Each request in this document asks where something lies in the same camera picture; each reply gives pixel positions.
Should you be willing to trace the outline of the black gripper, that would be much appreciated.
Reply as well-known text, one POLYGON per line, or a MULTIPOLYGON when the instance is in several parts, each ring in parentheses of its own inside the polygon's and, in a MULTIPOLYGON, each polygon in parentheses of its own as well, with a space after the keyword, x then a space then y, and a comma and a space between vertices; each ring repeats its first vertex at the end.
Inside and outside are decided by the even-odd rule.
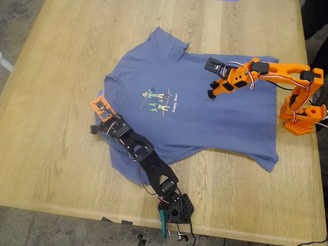
POLYGON ((99 116, 99 125, 91 125, 90 133, 93 135, 100 134, 106 138, 121 137, 121 116, 114 114, 101 114, 99 116))

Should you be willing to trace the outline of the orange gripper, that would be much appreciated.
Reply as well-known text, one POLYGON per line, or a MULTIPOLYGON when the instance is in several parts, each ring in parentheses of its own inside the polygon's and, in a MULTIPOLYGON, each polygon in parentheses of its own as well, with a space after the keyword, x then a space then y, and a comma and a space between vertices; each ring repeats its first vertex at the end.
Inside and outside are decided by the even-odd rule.
POLYGON ((223 79, 218 79, 210 83, 212 90, 208 90, 208 97, 215 99, 218 94, 227 93, 227 91, 234 91, 249 84, 251 89, 254 88, 254 78, 247 66, 238 66, 223 69, 223 79))

